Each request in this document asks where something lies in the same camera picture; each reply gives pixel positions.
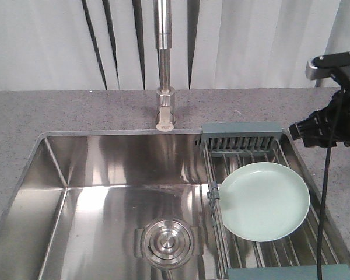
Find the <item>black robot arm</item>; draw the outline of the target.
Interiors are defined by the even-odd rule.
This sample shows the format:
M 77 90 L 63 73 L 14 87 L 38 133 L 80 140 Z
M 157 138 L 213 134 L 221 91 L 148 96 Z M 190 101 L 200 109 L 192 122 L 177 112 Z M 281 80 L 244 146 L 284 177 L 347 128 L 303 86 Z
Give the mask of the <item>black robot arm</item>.
M 292 124 L 292 139 L 301 139 L 305 147 L 326 148 L 342 142 L 350 146 L 350 51 L 312 58 L 306 65 L 309 80 L 332 78 L 340 86 L 329 104 L 312 112 L 305 120 Z

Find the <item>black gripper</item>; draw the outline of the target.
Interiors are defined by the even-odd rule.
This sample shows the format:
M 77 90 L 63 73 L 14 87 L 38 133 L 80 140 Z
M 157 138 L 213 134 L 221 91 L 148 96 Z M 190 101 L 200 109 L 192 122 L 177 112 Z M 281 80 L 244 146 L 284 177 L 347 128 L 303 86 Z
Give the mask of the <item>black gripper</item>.
M 337 91 L 325 108 L 310 114 L 311 118 L 296 122 L 289 126 L 293 140 L 302 139 L 306 148 L 336 147 L 338 142 L 350 146 L 350 92 L 345 93 L 339 117 L 336 117 L 341 92 Z M 333 124 L 336 124 L 334 138 L 330 142 Z

